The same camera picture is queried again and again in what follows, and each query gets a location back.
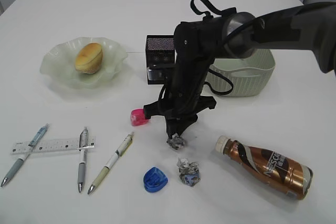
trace black strap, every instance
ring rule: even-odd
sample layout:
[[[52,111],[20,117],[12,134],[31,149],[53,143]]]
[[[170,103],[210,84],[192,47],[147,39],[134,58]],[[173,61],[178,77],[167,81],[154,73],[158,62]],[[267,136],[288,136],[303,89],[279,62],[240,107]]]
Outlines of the black strap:
[[[237,13],[237,9],[235,7],[226,9],[226,10],[218,10],[209,0],[200,0],[211,12],[214,14],[217,14],[219,16],[229,16],[231,14]],[[190,7],[194,11],[195,14],[197,15],[202,15],[205,14],[206,17],[212,17],[210,12],[208,10],[201,12],[200,10],[197,9],[195,6],[195,0],[191,0],[190,2]]]
[[[211,84],[209,82],[205,81],[204,84],[209,86],[211,92],[213,92],[216,95],[228,95],[228,94],[230,94],[233,91],[233,83],[227,77],[225,77],[224,75],[222,75],[220,73],[217,73],[216,71],[214,71],[212,69],[209,69],[209,73],[211,73],[211,74],[213,74],[213,75],[215,75],[215,76],[223,79],[224,81],[226,81],[227,83],[229,83],[230,86],[231,86],[230,90],[224,91],[224,92],[219,92],[219,91],[214,90],[213,87],[211,86]]]

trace ruler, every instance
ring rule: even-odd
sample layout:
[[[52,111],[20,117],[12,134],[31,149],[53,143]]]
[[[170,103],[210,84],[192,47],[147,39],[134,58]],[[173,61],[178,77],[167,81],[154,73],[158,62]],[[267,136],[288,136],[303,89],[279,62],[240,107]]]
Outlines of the ruler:
[[[21,154],[28,153],[30,147],[28,142],[17,142],[13,145],[11,154]],[[82,149],[94,148],[96,139],[89,138],[88,146],[79,147],[79,137],[77,138],[66,138],[66,139],[56,139],[56,140],[46,140],[39,141],[31,153],[45,153],[45,152],[63,152],[63,151],[73,151]]]

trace blue pen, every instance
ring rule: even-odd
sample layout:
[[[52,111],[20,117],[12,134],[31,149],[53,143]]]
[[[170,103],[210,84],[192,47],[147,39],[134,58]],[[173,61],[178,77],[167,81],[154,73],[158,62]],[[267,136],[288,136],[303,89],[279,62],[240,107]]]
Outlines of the blue pen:
[[[2,180],[1,185],[0,185],[1,187],[3,187],[4,185],[6,185],[14,177],[14,175],[19,171],[19,169],[23,165],[24,161],[29,157],[29,155],[31,154],[32,150],[37,145],[38,141],[47,132],[47,130],[48,130],[48,124],[46,124],[45,126],[43,126],[42,128],[40,128],[40,130],[36,133],[36,135],[34,136],[34,138],[28,144],[28,146],[30,147],[29,150],[28,150],[28,153],[26,153],[26,155],[23,158],[18,158],[16,160],[16,162],[14,163],[14,165],[11,167],[11,169],[9,170],[9,172],[6,174],[5,178]]]

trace white bottle cap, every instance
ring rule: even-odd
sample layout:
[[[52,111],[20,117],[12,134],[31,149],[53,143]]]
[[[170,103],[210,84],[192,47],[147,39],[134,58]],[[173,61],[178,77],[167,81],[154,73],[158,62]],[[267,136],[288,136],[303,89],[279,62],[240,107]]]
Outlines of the white bottle cap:
[[[227,141],[229,141],[230,139],[226,136],[220,136],[220,138],[217,140],[217,143],[216,143],[216,151],[218,151],[219,153],[222,153],[224,154],[224,147],[227,143]]]

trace ballpoint pen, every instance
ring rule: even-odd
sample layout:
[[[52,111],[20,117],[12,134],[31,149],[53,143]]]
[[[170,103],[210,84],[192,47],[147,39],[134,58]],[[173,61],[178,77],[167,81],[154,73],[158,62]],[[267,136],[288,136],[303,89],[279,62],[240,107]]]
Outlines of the ballpoint pen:
[[[92,185],[90,186],[88,190],[88,194],[92,193],[103,181],[103,179],[106,177],[107,173],[109,173],[112,166],[117,162],[119,157],[121,157],[124,152],[127,150],[127,148],[131,145],[133,140],[134,132],[129,134],[125,140],[121,143],[119,148],[115,151],[115,153],[112,155],[110,160],[106,163],[106,165],[103,167],[97,178],[92,182]]]
[[[89,131],[85,127],[79,137],[79,147],[88,146],[89,141]],[[85,171],[86,171],[86,152],[87,150],[79,150],[79,166],[78,166],[78,191],[81,192],[85,182]]]
[[[5,178],[2,180],[1,182],[1,187],[5,186],[6,184],[8,184],[8,182],[14,177],[14,175],[19,171],[19,169],[21,168],[21,166],[23,165],[24,161],[29,157],[29,155],[31,154],[32,150],[34,149],[34,147],[37,145],[38,141],[43,137],[43,135],[47,132],[48,130],[48,124],[46,124],[45,126],[43,126],[42,128],[40,128],[40,130],[36,133],[36,135],[34,136],[34,138],[31,140],[31,142],[28,144],[29,146],[29,150],[28,152],[25,154],[25,156],[23,158],[18,158],[16,160],[16,162],[14,163],[14,165],[11,167],[11,169],[8,171],[8,173],[6,174]]]

